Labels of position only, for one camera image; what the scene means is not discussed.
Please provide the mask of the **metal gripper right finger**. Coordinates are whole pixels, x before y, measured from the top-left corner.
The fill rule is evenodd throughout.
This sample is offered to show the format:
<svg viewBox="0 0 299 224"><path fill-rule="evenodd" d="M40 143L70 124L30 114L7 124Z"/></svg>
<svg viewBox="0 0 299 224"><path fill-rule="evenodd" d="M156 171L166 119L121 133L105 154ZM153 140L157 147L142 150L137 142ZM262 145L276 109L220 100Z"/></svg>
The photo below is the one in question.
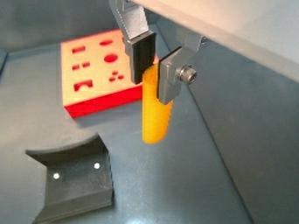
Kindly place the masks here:
<svg viewBox="0 0 299 224"><path fill-rule="evenodd" d="M166 105L178 95L181 84L190 85L197 77L190 59L204 44L205 37L186 28L177 29L181 45L157 63L157 99Z"/></svg>

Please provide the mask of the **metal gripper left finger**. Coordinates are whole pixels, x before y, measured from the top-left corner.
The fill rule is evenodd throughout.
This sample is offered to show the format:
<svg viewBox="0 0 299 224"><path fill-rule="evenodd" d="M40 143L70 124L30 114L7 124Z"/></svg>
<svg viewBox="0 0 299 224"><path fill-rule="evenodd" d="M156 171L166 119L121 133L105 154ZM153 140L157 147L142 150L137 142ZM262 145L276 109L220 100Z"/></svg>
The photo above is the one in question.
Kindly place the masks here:
<svg viewBox="0 0 299 224"><path fill-rule="evenodd" d="M154 62L154 37L149 30L144 8L130 0L108 0L117 26L124 35L125 54L129 57L130 81L142 81L145 69Z"/></svg>

